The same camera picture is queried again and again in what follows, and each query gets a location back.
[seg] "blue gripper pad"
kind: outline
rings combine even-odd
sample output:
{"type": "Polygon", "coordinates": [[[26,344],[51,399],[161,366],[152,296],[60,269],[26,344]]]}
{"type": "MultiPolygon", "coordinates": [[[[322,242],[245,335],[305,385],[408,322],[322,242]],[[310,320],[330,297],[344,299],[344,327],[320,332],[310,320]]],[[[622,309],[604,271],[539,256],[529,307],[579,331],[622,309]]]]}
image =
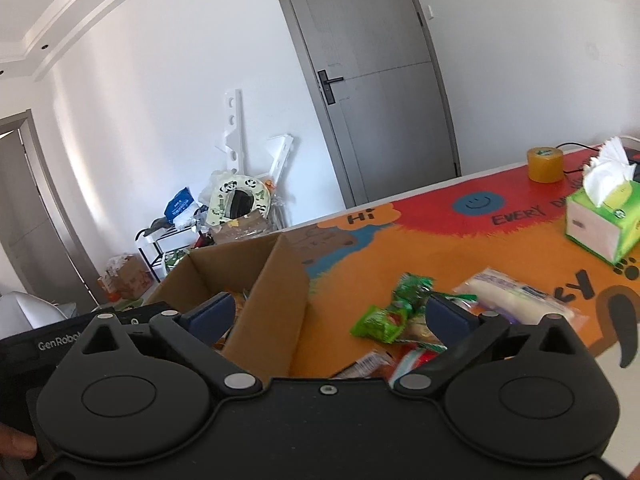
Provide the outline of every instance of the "blue gripper pad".
{"type": "Polygon", "coordinates": [[[476,316],[439,294],[432,294],[424,309],[427,327],[447,348],[469,336],[479,326],[476,316]]]}
{"type": "Polygon", "coordinates": [[[220,292],[180,317],[180,325],[207,346],[215,344],[233,326],[236,300],[220,292]]]}

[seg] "door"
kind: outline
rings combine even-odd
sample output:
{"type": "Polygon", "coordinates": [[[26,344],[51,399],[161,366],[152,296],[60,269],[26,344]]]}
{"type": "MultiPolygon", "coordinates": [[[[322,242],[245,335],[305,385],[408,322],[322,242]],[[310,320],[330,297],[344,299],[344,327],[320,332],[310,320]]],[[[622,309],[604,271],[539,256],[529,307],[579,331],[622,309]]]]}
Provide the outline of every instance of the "door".
{"type": "Polygon", "coordinates": [[[354,202],[455,177],[452,132],[413,0],[290,2],[354,202]]]}
{"type": "Polygon", "coordinates": [[[96,302],[71,263],[31,174],[18,130],[0,136],[0,242],[28,293],[51,303],[96,302]]]}

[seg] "human hand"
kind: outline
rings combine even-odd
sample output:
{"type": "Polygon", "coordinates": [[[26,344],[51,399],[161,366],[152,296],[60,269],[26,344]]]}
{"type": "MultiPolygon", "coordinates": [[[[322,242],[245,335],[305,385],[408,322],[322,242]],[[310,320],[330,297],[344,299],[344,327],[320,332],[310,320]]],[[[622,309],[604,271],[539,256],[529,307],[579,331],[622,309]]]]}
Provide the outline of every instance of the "human hand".
{"type": "Polygon", "coordinates": [[[33,458],[38,450],[35,437],[0,424],[0,455],[33,458]]]}

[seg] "blue circle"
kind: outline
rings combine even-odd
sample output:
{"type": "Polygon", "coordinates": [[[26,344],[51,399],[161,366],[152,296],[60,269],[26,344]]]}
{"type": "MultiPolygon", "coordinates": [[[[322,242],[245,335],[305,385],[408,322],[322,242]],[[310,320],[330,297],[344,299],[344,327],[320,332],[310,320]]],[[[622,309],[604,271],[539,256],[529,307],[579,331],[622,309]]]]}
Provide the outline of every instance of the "blue circle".
{"type": "Polygon", "coordinates": [[[478,191],[462,196],[453,203],[453,210],[465,216],[482,216],[498,211],[504,198],[491,191],[478,191]]]}

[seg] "orange tabletop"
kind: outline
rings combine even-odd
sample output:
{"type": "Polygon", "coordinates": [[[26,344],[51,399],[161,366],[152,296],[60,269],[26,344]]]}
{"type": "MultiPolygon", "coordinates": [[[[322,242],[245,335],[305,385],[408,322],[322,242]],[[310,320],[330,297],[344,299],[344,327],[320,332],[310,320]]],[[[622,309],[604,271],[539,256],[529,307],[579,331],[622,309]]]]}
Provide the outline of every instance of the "orange tabletop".
{"type": "MultiPolygon", "coordinates": [[[[580,168],[588,156],[567,155],[566,169],[580,168]]],[[[520,166],[455,179],[289,231],[312,280],[291,375],[328,377],[370,351],[375,343],[349,330],[370,305],[388,304],[402,273],[431,276],[436,290],[452,292],[492,267],[588,317],[579,335],[622,405],[607,453],[628,474],[640,459],[640,249],[612,267],[564,236],[564,198],[580,186],[581,173],[537,184],[520,166]]]]}

